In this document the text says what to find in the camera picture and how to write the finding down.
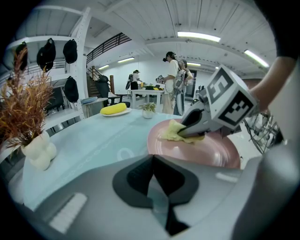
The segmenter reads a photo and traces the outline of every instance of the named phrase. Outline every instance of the black and white marker cube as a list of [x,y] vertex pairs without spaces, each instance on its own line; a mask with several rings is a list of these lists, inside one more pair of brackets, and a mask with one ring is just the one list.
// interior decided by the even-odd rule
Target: black and white marker cube
[[243,80],[223,65],[211,76],[206,91],[211,119],[231,129],[257,104]]

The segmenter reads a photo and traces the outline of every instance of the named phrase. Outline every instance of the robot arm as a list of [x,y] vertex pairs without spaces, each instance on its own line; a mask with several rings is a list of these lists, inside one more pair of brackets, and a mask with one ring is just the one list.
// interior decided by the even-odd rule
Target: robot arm
[[246,84],[231,70],[221,65],[200,93],[200,101],[193,104],[182,117],[186,127],[178,134],[183,137],[220,131],[229,135],[239,127],[257,106]]

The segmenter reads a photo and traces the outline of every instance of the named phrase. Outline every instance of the yellow sponge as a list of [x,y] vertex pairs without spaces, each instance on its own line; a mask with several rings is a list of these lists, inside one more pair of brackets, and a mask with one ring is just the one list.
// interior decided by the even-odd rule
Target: yellow sponge
[[101,114],[110,115],[114,113],[120,113],[124,110],[126,110],[126,104],[125,103],[118,103],[112,106],[104,107],[100,110]]
[[168,129],[162,134],[162,139],[167,139],[170,141],[184,141],[185,143],[194,143],[199,140],[203,140],[204,136],[199,137],[181,137],[177,133],[179,130],[185,128],[186,126],[182,125],[181,123],[175,121],[174,119],[171,119],[169,122]]

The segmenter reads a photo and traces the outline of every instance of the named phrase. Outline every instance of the white vase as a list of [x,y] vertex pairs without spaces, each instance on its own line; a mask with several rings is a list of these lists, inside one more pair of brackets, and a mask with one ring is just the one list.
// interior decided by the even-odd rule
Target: white vase
[[49,167],[50,161],[56,156],[56,147],[50,142],[46,131],[34,138],[26,147],[22,146],[21,149],[31,164],[43,171]]
[[144,118],[147,118],[147,119],[150,119],[154,116],[154,112],[153,111],[146,111],[146,110],[143,110],[142,111],[142,116]]

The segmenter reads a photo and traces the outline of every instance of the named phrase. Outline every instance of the small potted plant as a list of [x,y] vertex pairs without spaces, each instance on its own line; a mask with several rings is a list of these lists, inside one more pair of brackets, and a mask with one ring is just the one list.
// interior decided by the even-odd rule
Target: small potted plant
[[56,156],[56,147],[43,130],[45,107],[52,88],[43,72],[24,83],[20,69],[27,48],[22,50],[14,63],[14,74],[1,89],[0,129],[8,148],[20,146],[22,152],[36,168],[46,170]]
[[156,107],[155,103],[147,103],[141,105],[140,109],[142,109],[142,116],[147,119],[152,118],[155,113],[155,107]]

